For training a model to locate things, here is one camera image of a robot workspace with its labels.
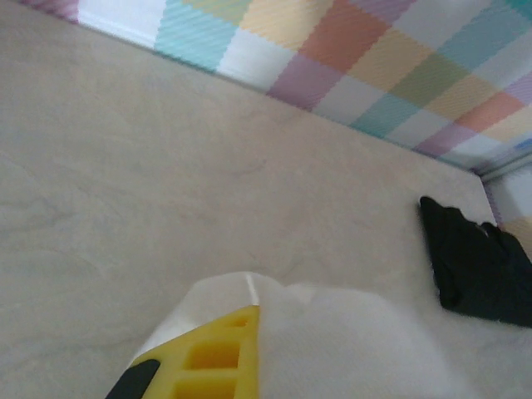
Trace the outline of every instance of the pink square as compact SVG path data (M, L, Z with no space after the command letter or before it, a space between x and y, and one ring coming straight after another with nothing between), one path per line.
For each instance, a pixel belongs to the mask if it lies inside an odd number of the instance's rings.
M523 104L532 103L532 72L509 85L505 91Z
M268 94L312 110L344 74L297 54L281 72Z
M416 150L425 155L441 156L475 135L477 133L472 129L450 123L435 135L420 143Z

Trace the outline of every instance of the teal square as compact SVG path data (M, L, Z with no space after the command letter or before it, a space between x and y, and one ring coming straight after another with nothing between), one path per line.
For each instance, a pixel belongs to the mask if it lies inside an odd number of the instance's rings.
M506 2L523 17L532 21L532 2L530 0L506 0Z
M386 94L350 126L368 135L382 138L419 110L419 107L408 101Z
M445 42L438 53L472 71L529 29L530 22L520 13L495 2Z
M216 71L237 27L183 4L168 0L155 40L155 50L165 56Z

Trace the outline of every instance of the black plastic part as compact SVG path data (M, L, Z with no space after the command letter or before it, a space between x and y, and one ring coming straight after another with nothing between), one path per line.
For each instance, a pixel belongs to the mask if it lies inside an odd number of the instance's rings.
M517 238L430 197L420 210L441 306L532 328L532 263Z
M128 368L106 399L142 399L159 366L159 361L150 359Z

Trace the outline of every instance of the colorful checkered fabric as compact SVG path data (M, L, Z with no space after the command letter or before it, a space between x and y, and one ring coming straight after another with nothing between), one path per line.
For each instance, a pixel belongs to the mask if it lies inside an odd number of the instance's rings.
M515 235L532 259L532 164L489 181L485 192L497 224Z
M532 148L530 0L24 2L480 175Z

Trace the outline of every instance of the purple square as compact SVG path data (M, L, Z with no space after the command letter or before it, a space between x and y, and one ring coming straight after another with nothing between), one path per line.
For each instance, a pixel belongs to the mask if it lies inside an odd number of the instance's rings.
M523 104L530 104L532 102L532 72L506 87L505 91Z
M343 75L329 66L297 54L281 72L268 94L310 111Z
M392 25L416 0L352 0L365 12Z
M430 156L442 156L454 147L477 135L467 127L450 123L432 137L420 143L416 150Z

